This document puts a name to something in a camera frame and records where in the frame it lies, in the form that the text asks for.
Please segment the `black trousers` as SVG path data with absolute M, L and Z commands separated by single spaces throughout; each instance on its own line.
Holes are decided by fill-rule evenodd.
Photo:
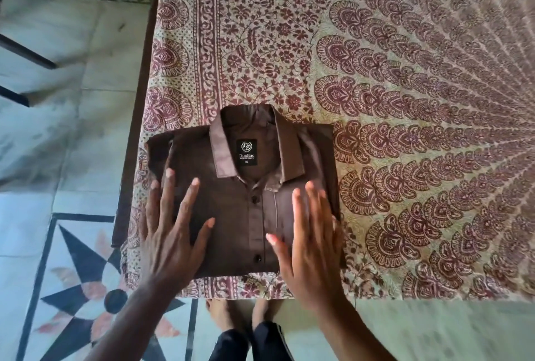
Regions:
M 208 361 L 246 361 L 250 349 L 253 361 L 295 361 L 281 326 L 272 321 L 261 322 L 251 336 L 237 329 L 222 332 Z

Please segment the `brown collared shirt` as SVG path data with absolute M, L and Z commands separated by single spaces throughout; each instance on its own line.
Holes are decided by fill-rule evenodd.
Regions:
M 326 192 L 340 220 L 333 134 L 332 124 L 291 122 L 270 105 L 237 105 L 224 107 L 211 125 L 149 139 L 152 174 L 160 180 L 168 167 L 176 173 L 174 219 L 191 181 L 200 180 L 191 242 L 206 220 L 216 220 L 195 278 L 277 272 L 265 234 L 291 246 L 291 195 L 296 188 L 305 193 L 309 181 Z

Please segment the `person's right foot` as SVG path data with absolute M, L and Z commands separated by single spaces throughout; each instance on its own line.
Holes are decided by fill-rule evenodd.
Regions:
M 272 322 L 283 301 L 281 299 L 257 299 L 251 314 L 251 330 L 263 322 Z

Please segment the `dark metal furniture frame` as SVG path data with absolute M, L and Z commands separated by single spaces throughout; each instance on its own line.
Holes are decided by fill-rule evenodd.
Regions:
M 11 53 L 14 53 L 25 60 L 28 60 L 30 62 L 33 62 L 34 64 L 46 68 L 48 70 L 54 70 L 58 66 L 56 63 L 52 62 L 51 60 L 48 60 L 44 58 L 43 56 L 33 52 L 32 50 L 24 47 L 23 45 L 17 43 L 16 41 L 4 36 L 3 34 L 0 34 L 0 48 L 6 49 L 10 51 Z M 28 97 L 18 94 L 16 92 L 13 92 L 5 87 L 0 86 L 0 96 L 4 99 L 10 100 L 14 103 L 17 103 L 19 105 L 30 107 L 30 101 Z

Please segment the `person's left hand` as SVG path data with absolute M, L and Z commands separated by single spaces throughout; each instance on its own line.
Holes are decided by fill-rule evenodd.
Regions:
M 160 229 L 160 200 L 164 177 L 165 171 L 161 182 L 153 180 L 151 183 L 141 223 L 140 284 L 151 278 L 171 281 L 177 286 L 178 294 L 189 285 L 204 260 L 191 257 L 194 243 L 191 243 L 189 226 L 200 180 L 195 177 L 187 188 L 177 216 L 172 216 L 173 228 Z

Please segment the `person's left foot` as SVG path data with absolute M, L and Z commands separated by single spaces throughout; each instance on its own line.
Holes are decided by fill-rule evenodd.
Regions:
M 239 326 L 239 314 L 234 306 L 225 299 L 207 299 L 205 307 L 212 321 L 222 331 L 230 331 Z

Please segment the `dark wooden bed frame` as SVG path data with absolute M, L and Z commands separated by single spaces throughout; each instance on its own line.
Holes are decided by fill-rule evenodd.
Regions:
M 140 73 L 137 82 L 137 91 L 133 107 L 130 132 L 126 147 L 126 155 L 121 177 L 118 207 L 113 226 L 112 242 L 113 248 L 120 248 L 127 239 L 128 225 L 130 222 L 130 211 L 133 199 L 133 188 L 135 172 L 137 169 L 137 149 L 142 127 L 142 117 L 144 114 L 144 101 L 148 87 L 150 74 L 150 61 L 152 52 L 152 40 L 156 25 L 158 0 L 151 0 L 148 22 L 144 37 L 144 47 L 140 66 Z

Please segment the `maroon patterned cream bedsheet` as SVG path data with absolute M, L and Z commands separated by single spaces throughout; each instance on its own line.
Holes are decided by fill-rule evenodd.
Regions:
M 535 0 L 158 0 L 147 141 L 269 103 L 334 126 L 352 297 L 535 302 Z

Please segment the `person's foot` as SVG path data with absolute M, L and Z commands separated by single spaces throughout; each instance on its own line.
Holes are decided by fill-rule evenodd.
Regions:
M 272 322 L 283 301 L 281 299 L 257 299 L 251 314 L 251 330 L 263 322 Z
M 234 306 L 225 299 L 207 299 L 205 307 L 212 321 L 222 331 L 230 331 L 239 326 L 239 314 Z

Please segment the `person's left forearm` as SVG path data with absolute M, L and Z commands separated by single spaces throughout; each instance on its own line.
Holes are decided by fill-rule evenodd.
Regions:
M 84 361 L 141 361 L 155 334 L 177 336 L 165 313 L 178 291 L 171 281 L 155 278 L 140 284 Z

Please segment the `person's right hand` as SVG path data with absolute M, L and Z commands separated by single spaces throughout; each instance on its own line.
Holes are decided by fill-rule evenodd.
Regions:
M 307 193 L 296 188 L 291 196 L 293 208 L 293 242 L 290 254 L 293 274 L 281 275 L 294 298 L 312 312 L 315 305 L 344 295 L 341 264 L 333 249 L 331 206 L 326 192 L 318 189 L 322 202 L 322 242 L 317 246 L 310 240 Z

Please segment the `person's right forearm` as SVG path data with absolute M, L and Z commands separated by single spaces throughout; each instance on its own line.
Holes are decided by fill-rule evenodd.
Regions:
M 312 313 L 338 361 L 397 361 L 344 295 L 322 301 Z

